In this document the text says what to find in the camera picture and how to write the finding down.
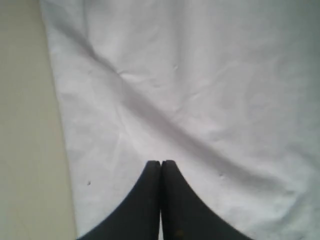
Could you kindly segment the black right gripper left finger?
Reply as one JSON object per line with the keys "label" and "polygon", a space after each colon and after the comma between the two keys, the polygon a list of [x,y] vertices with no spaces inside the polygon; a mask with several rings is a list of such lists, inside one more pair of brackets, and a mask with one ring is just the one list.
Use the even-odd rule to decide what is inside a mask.
{"label": "black right gripper left finger", "polygon": [[120,205],[81,240],[157,240],[160,227],[159,161],[148,161]]}

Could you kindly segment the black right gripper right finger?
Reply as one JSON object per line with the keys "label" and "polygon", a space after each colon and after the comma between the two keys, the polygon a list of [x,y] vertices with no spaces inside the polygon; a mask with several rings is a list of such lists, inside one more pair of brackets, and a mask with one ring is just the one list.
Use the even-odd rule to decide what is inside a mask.
{"label": "black right gripper right finger", "polygon": [[165,240],[249,240],[193,191],[176,162],[162,162],[160,212]]}

